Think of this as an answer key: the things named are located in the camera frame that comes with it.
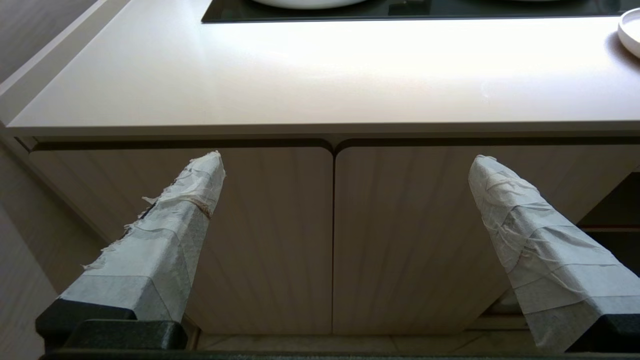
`countertop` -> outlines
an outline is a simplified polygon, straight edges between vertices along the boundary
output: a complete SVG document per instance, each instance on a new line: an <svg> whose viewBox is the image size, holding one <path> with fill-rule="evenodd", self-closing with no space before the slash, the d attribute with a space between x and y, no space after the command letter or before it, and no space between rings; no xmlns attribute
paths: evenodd
<svg viewBox="0 0 640 360"><path fill-rule="evenodd" d="M640 130L617 17L201 24L131 0L13 135Z"/></svg>

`black glass cooktop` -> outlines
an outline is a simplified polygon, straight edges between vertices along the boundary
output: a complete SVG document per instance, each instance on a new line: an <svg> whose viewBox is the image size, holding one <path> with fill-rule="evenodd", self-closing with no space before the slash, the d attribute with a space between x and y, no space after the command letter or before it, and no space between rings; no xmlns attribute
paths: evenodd
<svg viewBox="0 0 640 360"><path fill-rule="evenodd" d="M202 22L610 16L638 7L640 0L365 0L328 10L288 10L253 0L213 0Z"/></svg>

